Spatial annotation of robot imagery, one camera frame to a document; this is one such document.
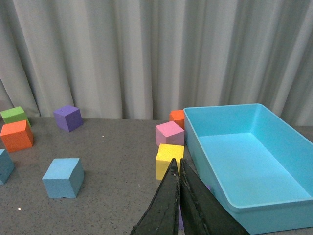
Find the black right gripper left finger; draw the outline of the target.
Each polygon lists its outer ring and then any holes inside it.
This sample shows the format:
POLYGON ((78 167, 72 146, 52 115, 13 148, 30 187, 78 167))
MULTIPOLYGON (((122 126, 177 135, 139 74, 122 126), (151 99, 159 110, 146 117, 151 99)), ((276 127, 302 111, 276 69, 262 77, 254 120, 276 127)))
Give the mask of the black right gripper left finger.
POLYGON ((172 159, 147 210, 133 226, 132 235, 177 235, 179 230, 180 177, 172 159))

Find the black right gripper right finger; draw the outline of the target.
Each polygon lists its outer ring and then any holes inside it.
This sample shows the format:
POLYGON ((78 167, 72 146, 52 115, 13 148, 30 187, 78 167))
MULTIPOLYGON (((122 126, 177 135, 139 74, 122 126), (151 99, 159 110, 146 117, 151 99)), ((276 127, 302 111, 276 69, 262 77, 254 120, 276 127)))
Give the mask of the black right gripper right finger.
POLYGON ((180 161, 180 207, 186 235, 247 235, 185 160, 180 161))

